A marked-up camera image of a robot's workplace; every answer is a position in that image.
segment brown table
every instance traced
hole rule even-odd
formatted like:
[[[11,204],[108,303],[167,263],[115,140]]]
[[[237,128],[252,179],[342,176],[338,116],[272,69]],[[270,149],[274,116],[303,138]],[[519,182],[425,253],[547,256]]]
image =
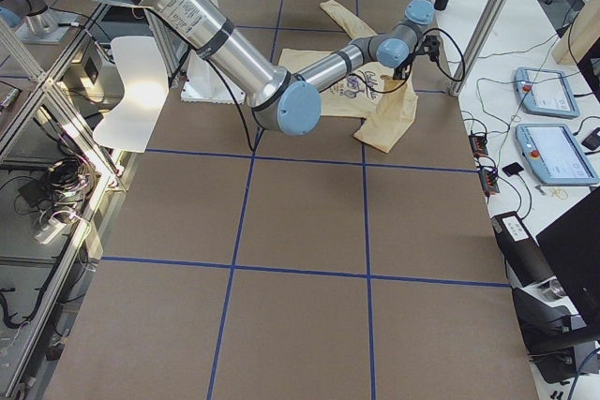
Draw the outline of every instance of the brown table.
[[[219,0],[264,54],[348,38],[326,0]],[[378,32],[410,0],[338,0]],[[173,92],[46,399],[536,398],[458,101],[422,58],[389,155],[323,118],[245,145]]]

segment white table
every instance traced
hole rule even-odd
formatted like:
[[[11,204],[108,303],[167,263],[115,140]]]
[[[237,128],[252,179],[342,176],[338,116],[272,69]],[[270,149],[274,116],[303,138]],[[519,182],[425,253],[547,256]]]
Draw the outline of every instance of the white table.
[[[445,11],[437,12],[439,26],[455,39],[462,50],[467,47],[486,2],[487,0],[450,0]],[[566,74],[578,71],[576,67],[561,66],[554,62],[551,55],[551,48],[558,42],[558,37],[537,0],[507,0],[481,56],[492,53],[526,51],[532,46],[547,41],[551,37],[553,38],[546,44],[536,47],[529,52],[492,56],[485,59],[480,58],[460,93],[460,107],[464,111],[469,111],[476,119],[485,123],[488,131],[505,131],[505,124],[484,114],[476,92],[477,81],[479,79],[489,78],[495,81],[512,81],[517,67],[559,69]],[[444,47],[448,59],[451,62],[457,62],[459,60],[458,52],[447,38],[444,38]],[[454,71],[458,64],[451,63],[450,66]],[[591,91],[580,74],[569,77],[568,81],[574,94],[586,94]],[[487,149],[489,155],[496,161],[499,168],[515,161],[525,168],[525,171],[521,175],[532,193],[532,211],[524,222],[532,235],[535,236],[557,217],[589,194],[590,189],[588,187],[563,187],[559,191],[544,186],[541,187],[541,190],[538,190],[536,186],[539,185],[539,181],[533,176],[515,139],[515,125],[518,122],[528,124],[565,123],[568,124],[572,131],[576,131],[582,119],[590,115],[600,115],[600,104],[595,96],[580,97],[577,98],[580,110],[580,116],[577,119],[552,118],[531,115],[522,108],[518,110],[519,99],[512,83],[498,84],[495,82],[480,81],[479,87],[486,111],[499,116],[508,123],[511,122],[511,116],[514,114],[518,116],[511,126],[506,143],[503,145],[504,138],[506,137],[505,134],[492,134],[488,136]],[[465,118],[470,117],[469,114],[463,115]],[[471,123],[472,121],[465,123],[468,131],[471,130]],[[581,141],[597,126],[600,126],[600,121],[594,119],[588,120],[577,136],[577,139]],[[482,130],[483,128],[480,125],[473,125],[473,131]],[[600,171],[600,154],[598,156],[589,156],[589,159],[596,171]],[[527,211],[529,204],[527,190],[517,177],[511,177],[509,181],[518,189],[523,198],[523,207],[520,210],[520,215],[523,215]],[[491,196],[489,199],[488,211],[490,216],[513,211],[518,207],[517,193],[503,181],[499,183],[501,194]],[[537,294],[537,290],[539,289],[527,289],[527,291],[533,294]],[[557,306],[559,304],[567,304],[574,310],[568,300],[551,305]],[[555,390],[565,391],[562,398],[566,398],[569,386],[562,387],[558,383],[548,385],[542,380],[534,366],[532,367],[532,371],[540,399],[547,399]],[[600,376],[582,377],[579,380],[574,399],[596,400],[599,396]]]

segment tablet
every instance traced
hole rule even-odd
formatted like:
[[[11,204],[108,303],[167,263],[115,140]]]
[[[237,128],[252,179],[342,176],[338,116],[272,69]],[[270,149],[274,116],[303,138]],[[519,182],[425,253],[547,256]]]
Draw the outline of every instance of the tablet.
[[[515,86],[523,108],[531,114],[567,119],[579,116],[578,104],[561,70],[519,67]]]
[[[600,179],[565,124],[519,124],[517,142],[542,185],[596,185]]]

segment robotic arm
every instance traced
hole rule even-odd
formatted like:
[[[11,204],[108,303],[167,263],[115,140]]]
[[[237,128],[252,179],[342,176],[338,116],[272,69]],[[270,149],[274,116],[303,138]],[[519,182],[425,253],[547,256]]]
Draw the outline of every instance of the robotic arm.
[[[31,33],[44,37],[58,28],[58,23],[44,0],[0,0],[0,17],[10,27],[27,22]]]
[[[291,74],[266,60],[210,0],[97,1],[151,9],[202,59],[210,59],[247,93],[246,102],[261,126],[288,135],[304,135],[317,125],[321,116],[319,92],[360,66],[379,61],[395,69],[395,74],[402,73],[412,63],[434,14],[428,1],[412,1],[405,19],[389,34],[355,39]]]

